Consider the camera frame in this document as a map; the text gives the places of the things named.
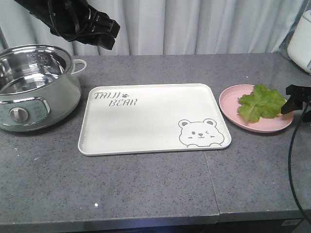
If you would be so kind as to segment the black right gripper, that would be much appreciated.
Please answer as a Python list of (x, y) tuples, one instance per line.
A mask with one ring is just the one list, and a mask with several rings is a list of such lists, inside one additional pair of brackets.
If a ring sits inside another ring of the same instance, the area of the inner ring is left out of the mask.
[(285, 115), (292, 111), (301, 110), (303, 103), (308, 103), (311, 97), (311, 88), (291, 84), (286, 88), (286, 95), (290, 95), (287, 102), (281, 107), (281, 114)]

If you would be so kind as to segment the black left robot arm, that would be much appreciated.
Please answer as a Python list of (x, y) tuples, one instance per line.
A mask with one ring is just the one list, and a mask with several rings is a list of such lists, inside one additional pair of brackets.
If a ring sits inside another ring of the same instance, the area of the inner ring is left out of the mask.
[(120, 25), (86, 0), (18, 0), (56, 36), (68, 42), (113, 49)]

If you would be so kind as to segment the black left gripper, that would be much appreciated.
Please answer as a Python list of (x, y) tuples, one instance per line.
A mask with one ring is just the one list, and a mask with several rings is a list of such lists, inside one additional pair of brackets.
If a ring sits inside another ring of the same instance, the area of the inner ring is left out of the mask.
[(112, 50), (120, 25), (86, 0), (49, 0), (52, 28), (66, 40)]

